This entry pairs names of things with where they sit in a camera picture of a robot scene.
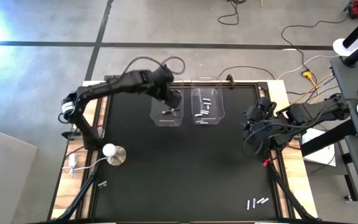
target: gray floor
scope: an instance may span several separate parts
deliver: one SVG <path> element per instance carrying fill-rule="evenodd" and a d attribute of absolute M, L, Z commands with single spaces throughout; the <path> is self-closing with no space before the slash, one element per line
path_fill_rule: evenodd
<path fill-rule="evenodd" d="M 108 0 L 0 0 L 0 40 L 44 42 L 95 42 Z M 239 6 L 240 24 L 224 26 L 216 19 L 232 13 L 226 0 L 115 0 L 103 42 L 212 43 L 286 45 L 280 33 L 285 26 L 313 25 L 318 20 L 340 21 L 347 0 L 249 0 Z M 285 37 L 296 45 L 331 45 L 345 37 L 358 21 L 320 24 L 314 29 L 294 28 Z M 81 84 L 93 47 L 0 46 L 0 131 L 40 148 L 15 215 L 16 223 L 46 219 L 55 190 L 66 142 L 60 133 L 67 125 L 57 121 L 60 100 Z M 218 75 L 226 67 L 250 65 L 281 73 L 301 65 L 292 50 L 123 49 L 101 48 L 92 80 L 120 74 L 134 57 L 163 60 L 176 55 L 186 61 L 181 78 Z M 334 55 L 332 51 L 305 51 L 305 59 Z M 180 70 L 177 62 L 168 64 Z M 329 60 L 308 64 L 318 79 L 330 74 Z M 133 68 L 155 68 L 139 61 Z M 263 80 L 263 71 L 237 68 L 227 71 L 236 79 Z M 298 72 L 283 76 L 288 91 L 311 87 Z M 332 81 L 326 88 L 336 86 Z M 337 89 L 327 91 L 327 97 Z M 289 95 L 290 101 L 298 96 Z M 324 124 L 332 128 L 337 123 Z M 358 202 L 347 204 L 342 176 L 310 176 L 318 215 L 324 220 L 358 223 Z"/>

